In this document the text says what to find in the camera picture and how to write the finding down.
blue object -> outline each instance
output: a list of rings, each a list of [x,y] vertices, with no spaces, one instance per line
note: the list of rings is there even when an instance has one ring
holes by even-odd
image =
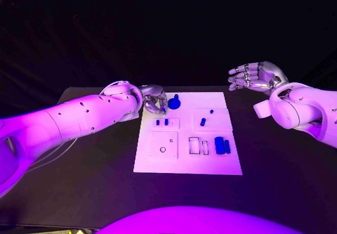
[[[205,126],[206,118],[202,118],[201,126]]]
[[[231,154],[229,141],[225,140],[226,153]]]
[[[216,137],[215,138],[216,142],[216,154],[224,155],[225,154],[225,143],[224,143],[224,137]]]
[[[178,94],[175,95],[175,98],[169,100],[167,106],[173,110],[176,110],[180,107],[180,100]]]

